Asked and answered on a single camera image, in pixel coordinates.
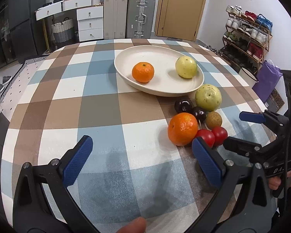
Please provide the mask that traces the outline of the left hand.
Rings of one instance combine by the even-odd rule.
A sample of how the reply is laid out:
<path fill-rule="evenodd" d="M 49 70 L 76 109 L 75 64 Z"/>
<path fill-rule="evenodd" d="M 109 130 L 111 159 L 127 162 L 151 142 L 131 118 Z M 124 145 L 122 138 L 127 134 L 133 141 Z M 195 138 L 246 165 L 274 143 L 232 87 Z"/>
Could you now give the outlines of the left hand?
<path fill-rule="evenodd" d="M 143 217 L 135 218 L 126 226 L 120 228 L 117 233 L 145 233 L 146 220 Z"/>

